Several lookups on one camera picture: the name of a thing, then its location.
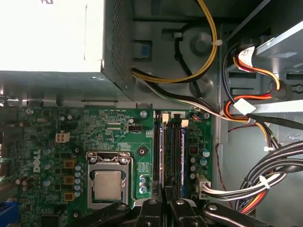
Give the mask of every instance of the blue port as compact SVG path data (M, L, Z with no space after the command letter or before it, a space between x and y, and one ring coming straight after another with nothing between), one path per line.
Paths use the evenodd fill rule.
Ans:
M18 223L18 203L3 202L0 204L0 227Z

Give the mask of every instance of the power connector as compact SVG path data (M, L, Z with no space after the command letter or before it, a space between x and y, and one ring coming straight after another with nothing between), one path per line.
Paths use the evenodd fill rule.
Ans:
M211 187L211 182L205 178L203 175L196 177L196 193L200 200L208 199L208 197L203 193L203 186Z

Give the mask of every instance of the chip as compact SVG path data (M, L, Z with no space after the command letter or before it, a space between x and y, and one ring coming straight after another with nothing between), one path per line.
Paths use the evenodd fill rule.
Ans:
M65 177L64 177L64 184L65 184L65 185L74 184L74 180L75 180L75 177L74 177L74 176L65 176Z
M75 167L75 165L76 165L75 159L64 160L64 162L63 162L64 169L73 169Z
M32 210L32 205L31 204L26 204L24 210L25 211L31 211Z
M65 202L71 202L71 201L74 201L74 199L75 199L75 196L74 196L74 193L72 193L72 192L66 192L63 195L63 200Z
M95 199L120 200L121 177L120 171L96 171L94 179Z
M62 218L59 215L42 215L41 226L43 227L62 227Z

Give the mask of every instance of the cable bundle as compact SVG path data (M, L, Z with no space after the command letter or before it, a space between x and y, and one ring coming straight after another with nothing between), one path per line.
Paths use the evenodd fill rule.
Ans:
M303 141L278 148L261 159L247 174L240 190L225 192L204 186L205 194L222 201L236 200L235 209L249 214L264 199L270 187L281 182L288 173L303 170L303 159L288 158L303 154ZM267 184L260 182L260 176Z
M142 73L139 70L133 68L133 74L137 77L140 78L142 80L148 81L148 82L153 82L153 83L189 83L192 81L195 81L199 78L201 78L204 75L204 72L206 72L210 66L212 65L216 53L217 53L217 45L215 44L216 41L218 40L217 37L217 31L216 31L216 27L214 25L214 20L208 10L208 8L206 7L205 3L203 2L203 0L197 0L199 6L201 7L202 11L205 14L205 17L209 23L209 26L211 28L211 32L212 32L212 38L213 38L213 47L212 47L212 51L207 59L207 61L205 62L204 66L199 69L196 73L194 73L193 75L189 76L189 77L185 77L185 78L180 78L180 79L164 79L164 78L159 78L159 77L153 77L152 75L146 74L146 73Z

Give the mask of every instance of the white cable tie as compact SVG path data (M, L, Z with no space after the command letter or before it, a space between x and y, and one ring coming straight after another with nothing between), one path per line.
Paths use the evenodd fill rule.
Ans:
M264 177L264 176L259 176L259 180L260 180L260 182L262 183L262 184L264 184L264 186L269 190L270 189L270 186L269 186L269 184L268 184L268 182L267 182L267 179Z
M247 124L255 124L257 121L255 119L249 118Z
M265 152L269 152L269 151L273 151L273 150L274 150L274 148L271 148L271 147L268 147L268 146L264 147Z
M221 46L222 44L223 44L222 39L218 39L218 40L212 42L212 45L216 45L216 46Z

